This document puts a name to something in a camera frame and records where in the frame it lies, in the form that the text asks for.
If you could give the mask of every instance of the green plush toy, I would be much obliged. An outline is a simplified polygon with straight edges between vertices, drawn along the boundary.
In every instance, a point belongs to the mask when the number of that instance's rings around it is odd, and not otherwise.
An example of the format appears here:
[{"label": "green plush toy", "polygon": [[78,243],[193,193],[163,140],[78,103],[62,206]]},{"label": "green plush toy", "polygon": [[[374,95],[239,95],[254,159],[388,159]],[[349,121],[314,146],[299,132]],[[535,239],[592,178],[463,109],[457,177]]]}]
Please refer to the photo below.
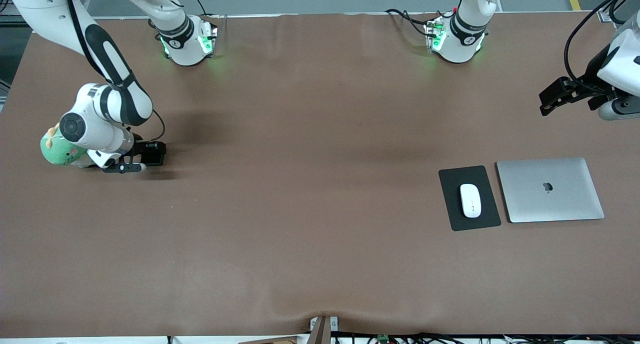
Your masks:
[{"label": "green plush toy", "polygon": [[93,164],[87,150],[62,136],[60,123],[46,131],[40,139],[40,150],[46,161],[56,166],[88,167]]}]

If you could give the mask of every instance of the floor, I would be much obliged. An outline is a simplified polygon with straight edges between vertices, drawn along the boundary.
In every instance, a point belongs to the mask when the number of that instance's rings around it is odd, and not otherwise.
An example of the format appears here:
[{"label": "floor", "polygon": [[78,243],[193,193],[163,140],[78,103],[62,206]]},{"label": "floor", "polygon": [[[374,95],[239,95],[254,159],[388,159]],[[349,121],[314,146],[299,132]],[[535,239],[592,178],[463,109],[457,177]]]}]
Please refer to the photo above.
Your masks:
[{"label": "floor", "polygon": [[[231,16],[256,14],[331,14],[383,12],[396,8],[409,12],[434,12],[452,8],[458,0],[201,0],[206,11]],[[596,7],[602,0],[500,0],[505,12],[571,11]],[[99,18],[144,16],[128,0],[83,0],[89,13]],[[200,13],[196,0],[180,0],[187,13]],[[640,9],[640,0],[627,0],[618,12],[627,19]],[[0,15],[0,80],[11,84],[22,57],[30,30],[3,27],[8,16]],[[5,91],[0,87],[0,110]]]}]

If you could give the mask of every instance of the white mouse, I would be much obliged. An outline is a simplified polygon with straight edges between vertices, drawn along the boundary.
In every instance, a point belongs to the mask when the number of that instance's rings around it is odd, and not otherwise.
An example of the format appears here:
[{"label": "white mouse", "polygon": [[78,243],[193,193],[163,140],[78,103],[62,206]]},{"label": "white mouse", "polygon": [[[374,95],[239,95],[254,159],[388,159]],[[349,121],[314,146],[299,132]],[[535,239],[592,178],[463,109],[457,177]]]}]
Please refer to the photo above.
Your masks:
[{"label": "white mouse", "polygon": [[460,186],[460,201],[462,202],[462,213],[467,218],[478,218],[482,212],[480,203],[480,192],[473,184],[462,184]]}]

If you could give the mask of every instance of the apple logo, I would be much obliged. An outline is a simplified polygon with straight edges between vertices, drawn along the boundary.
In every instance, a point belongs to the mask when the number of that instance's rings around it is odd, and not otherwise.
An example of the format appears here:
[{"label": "apple logo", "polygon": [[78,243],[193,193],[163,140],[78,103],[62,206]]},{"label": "apple logo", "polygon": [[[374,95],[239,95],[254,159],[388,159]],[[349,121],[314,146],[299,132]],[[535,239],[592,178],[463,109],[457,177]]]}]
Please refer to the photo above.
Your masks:
[{"label": "apple logo", "polygon": [[544,187],[544,190],[546,191],[547,194],[549,194],[549,192],[553,191],[554,186],[551,185],[550,182],[543,182],[542,186]]}]

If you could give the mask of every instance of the brown table surface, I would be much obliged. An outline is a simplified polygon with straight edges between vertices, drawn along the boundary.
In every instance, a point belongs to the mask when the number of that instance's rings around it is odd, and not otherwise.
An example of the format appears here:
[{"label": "brown table surface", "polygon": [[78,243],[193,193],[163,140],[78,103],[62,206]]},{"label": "brown table surface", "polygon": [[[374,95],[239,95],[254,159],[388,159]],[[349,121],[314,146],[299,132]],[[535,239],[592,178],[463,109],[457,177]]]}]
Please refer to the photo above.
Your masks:
[{"label": "brown table surface", "polygon": [[[398,16],[233,18],[217,57],[103,22],[167,125],[166,165],[48,164],[85,59],[33,35],[1,114],[0,335],[637,333],[640,121],[540,116],[584,13],[497,14],[450,64]],[[577,73],[608,43],[574,40]],[[135,131],[160,130],[156,119]],[[512,224],[494,163],[585,157],[605,219]],[[454,232],[440,169],[487,168],[500,227]]]}]

